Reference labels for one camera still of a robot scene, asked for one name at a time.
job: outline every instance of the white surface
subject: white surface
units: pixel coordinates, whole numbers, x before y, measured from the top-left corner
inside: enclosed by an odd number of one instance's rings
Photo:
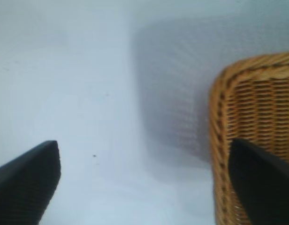
[[[289,0],[0,1],[0,165],[59,142],[41,225],[214,224],[208,89],[288,50]]]

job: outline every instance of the black object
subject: black object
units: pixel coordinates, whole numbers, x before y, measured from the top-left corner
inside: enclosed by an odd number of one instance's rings
[[[252,225],[289,225],[289,164],[243,139],[228,163],[232,186]]]
[[[37,225],[59,182],[56,141],[47,141],[0,167],[0,225]]]

